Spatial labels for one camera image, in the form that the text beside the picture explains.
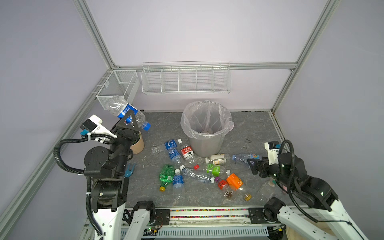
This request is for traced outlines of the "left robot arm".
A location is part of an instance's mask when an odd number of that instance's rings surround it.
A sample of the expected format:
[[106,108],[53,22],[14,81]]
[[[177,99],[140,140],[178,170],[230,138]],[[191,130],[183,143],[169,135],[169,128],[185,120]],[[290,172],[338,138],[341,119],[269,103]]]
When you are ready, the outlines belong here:
[[[81,128],[87,132],[81,138],[62,139],[56,143],[53,150],[56,164],[66,172],[86,178],[86,212],[95,231],[94,238],[120,240],[130,181],[126,174],[127,164],[134,156],[132,142],[140,138],[135,112],[129,110],[111,130],[95,115],[83,122]],[[64,162],[63,145],[91,141],[101,145],[86,153],[84,169],[70,167]]]

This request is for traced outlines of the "pepsi label bottle blue cap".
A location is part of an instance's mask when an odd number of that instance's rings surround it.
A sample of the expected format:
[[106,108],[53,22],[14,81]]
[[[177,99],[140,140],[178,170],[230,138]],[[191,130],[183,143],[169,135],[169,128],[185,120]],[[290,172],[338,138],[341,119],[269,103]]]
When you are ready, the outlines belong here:
[[136,117],[138,127],[148,131],[151,128],[151,124],[146,120],[144,113],[130,104],[121,96],[114,95],[107,103],[107,110],[114,116],[122,119],[129,110],[132,110]]

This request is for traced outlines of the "orange label bottle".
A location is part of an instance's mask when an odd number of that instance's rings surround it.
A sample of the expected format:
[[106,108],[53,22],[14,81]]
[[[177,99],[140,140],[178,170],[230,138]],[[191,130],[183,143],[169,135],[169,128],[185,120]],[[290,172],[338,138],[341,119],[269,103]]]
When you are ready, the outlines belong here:
[[246,184],[234,173],[227,177],[227,182],[234,187],[235,192],[242,197],[245,201],[252,199],[252,194],[246,187]]

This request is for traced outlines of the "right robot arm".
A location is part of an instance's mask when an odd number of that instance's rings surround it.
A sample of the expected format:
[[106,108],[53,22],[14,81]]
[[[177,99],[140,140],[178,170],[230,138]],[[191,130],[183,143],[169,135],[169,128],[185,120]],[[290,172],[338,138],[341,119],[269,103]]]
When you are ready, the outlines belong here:
[[248,159],[253,175],[270,177],[286,190],[300,214],[282,200],[272,197],[249,218],[291,228],[308,240],[365,240],[367,237],[345,210],[332,187],[324,180],[308,175],[305,163],[295,154],[290,140],[265,143],[267,157]]

